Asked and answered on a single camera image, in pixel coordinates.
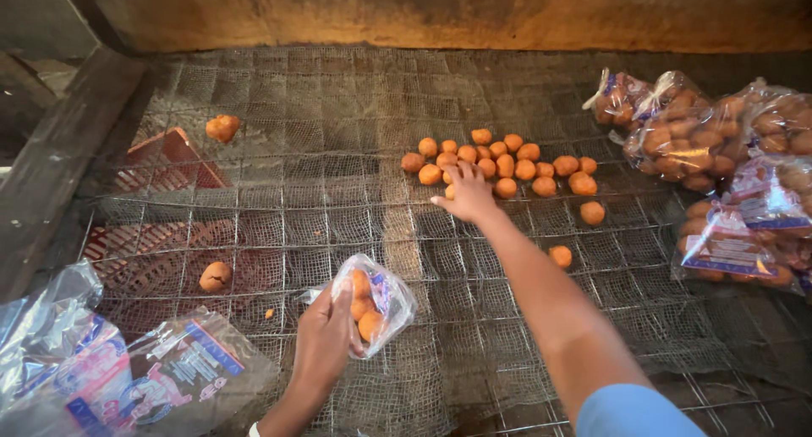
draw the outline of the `forearm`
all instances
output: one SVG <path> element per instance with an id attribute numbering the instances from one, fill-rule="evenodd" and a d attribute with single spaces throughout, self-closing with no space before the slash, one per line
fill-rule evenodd
<path id="1" fill-rule="evenodd" d="M 260 437 L 302 435 L 315 418 L 328 394 L 291 382 L 282 398 L 257 423 Z"/>
<path id="2" fill-rule="evenodd" d="M 649 384 L 612 324 L 507 214 L 498 210 L 477 225 L 502 262 L 571 419 L 586 397 L 602 386 Z"/>

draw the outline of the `wire mesh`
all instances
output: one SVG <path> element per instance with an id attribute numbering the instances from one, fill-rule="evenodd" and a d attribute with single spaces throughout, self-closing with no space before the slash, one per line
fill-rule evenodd
<path id="1" fill-rule="evenodd" d="M 154 65 L 158 88 L 96 201 L 85 255 L 105 283 L 100 312 L 127 338 L 206 305 L 279 362 L 279 384 L 224 434 L 244 432 L 279 397 L 304 311 L 296 297 L 354 253 L 400 275 L 418 315 L 376 357 L 350 363 L 311 432 L 439 435 L 461 417 L 496 413 L 497 432 L 512 433 L 523 427 L 504 412 L 518 404 L 543 404 L 554 434 L 571 432 L 482 233 L 428 202 L 441 188 L 400 168 L 421 138 L 468 143 L 482 127 L 538 143 L 544 161 L 598 161 L 601 226 L 580 220 L 584 198 L 566 185 L 541 199 L 520 184 L 502 207 L 536 245 L 573 251 L 569 274 L 648 374 L 736 368 L 812 389 L 809 331 L 772 297 L 670 279 L 671 224 L 697 195 L 631 170 L 581 110 L 603 66 L 653 79 L 681 65 L 702 84 L 714 80 L 707 67 L 722 65 L 713 58 L 255 48 L 166 55 Z M 738 82 L 715 86 L 721 94 Z M 241 119 L 229 144 L 206 137 L 219 113 Z M 212 261 L 234 270 L 222 295 L 198 286 Z"/>

